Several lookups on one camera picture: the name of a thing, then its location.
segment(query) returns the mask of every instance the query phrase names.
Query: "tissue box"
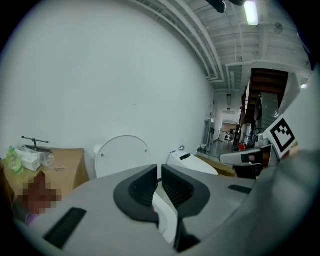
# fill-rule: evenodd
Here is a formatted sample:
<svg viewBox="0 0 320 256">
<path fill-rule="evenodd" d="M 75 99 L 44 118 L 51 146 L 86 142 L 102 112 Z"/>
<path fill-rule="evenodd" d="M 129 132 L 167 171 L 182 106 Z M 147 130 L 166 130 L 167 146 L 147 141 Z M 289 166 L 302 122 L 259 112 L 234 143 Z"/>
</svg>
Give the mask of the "tissue box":
<svg viewBox="0 0 320 256">
<path fill-rule="evenodd" d="M 35 172 L 41 165 L 36 154 L 30 154 L 21 158 L 21 163 L 24 168 Z"/>
</svg>

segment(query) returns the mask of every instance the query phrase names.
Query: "white toilet lid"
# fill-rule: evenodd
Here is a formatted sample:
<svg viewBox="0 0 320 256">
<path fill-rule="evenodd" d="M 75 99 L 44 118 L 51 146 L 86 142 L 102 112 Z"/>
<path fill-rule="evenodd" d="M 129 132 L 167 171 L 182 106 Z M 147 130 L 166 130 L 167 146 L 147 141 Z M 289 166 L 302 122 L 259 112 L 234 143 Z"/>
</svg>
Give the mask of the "white toilet lid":
<svg viewBox="0 0 320 256">
<path fill-rule="evenodd" d="M 115 137 L 102 146 L 95 158 L 96 177 L 150 165 L 150 162 L 150 151 L 143 140 L 130 135 Z"/>
</svg>

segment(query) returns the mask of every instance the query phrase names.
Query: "toilet seat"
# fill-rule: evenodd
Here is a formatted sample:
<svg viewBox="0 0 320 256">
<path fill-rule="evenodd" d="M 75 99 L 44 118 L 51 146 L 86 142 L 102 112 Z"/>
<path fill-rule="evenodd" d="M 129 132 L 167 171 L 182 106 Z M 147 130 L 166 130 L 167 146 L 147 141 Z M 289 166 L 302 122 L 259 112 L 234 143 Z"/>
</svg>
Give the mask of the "toilet seat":
<svg viewBox="0 0 320 256">
<path fill-rule="evenodd" d="M 97 178 L 102 178 L 150 164 L 150 151 L 145 142 L 135 136 L 123 135 L 109 140 L 100 148 L 95 157 L 95 172 Z M 159 215 L 159 231 L 170 244 L 176 236 L 177 216 L 156 193 L 152 204 Z"/>
</svg>

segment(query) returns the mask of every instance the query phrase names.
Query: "toilet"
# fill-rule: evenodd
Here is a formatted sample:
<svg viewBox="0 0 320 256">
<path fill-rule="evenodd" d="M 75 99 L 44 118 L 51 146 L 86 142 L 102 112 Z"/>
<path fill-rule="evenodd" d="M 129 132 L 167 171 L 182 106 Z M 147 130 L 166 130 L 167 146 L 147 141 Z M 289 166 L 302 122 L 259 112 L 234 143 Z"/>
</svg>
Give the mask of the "toilet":
<svg viewBox="0 0 320 256">
<path fill-rule="evenodd" d="M 97 178 L 154 164 L 151 162 L 150 150 L 146 143 L 131 135 L 115 137 L 103 145 L 94 146 L 93 151 Z M 172 152 L 167 163 L 218 175 L 217 171 L 209 164 L 181 150 Z M 159 215 L 159 231 L 164 239 L 171 244 L 177 232 L 177 215 L 157 193 L 153 195 L 152 204 L 155 212 Z"/>
</svg>

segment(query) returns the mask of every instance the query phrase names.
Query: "green plastic bag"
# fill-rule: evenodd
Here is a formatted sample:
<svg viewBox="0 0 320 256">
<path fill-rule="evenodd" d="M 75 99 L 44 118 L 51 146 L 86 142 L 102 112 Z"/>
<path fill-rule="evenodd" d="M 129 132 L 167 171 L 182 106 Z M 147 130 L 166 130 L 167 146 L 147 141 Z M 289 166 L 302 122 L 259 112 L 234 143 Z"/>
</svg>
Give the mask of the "green plastic bag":
<svg viewBox="0 0 320 256">
<path fill-rule="evenodd" d="M 21 159 L 15 152 L 14 147 L 10 147 L 8 153 L 6 154 L 5 160 L 8 163 L 8 167 L 15 173 L 20 172 L 23 169 Z"/>
</svg>

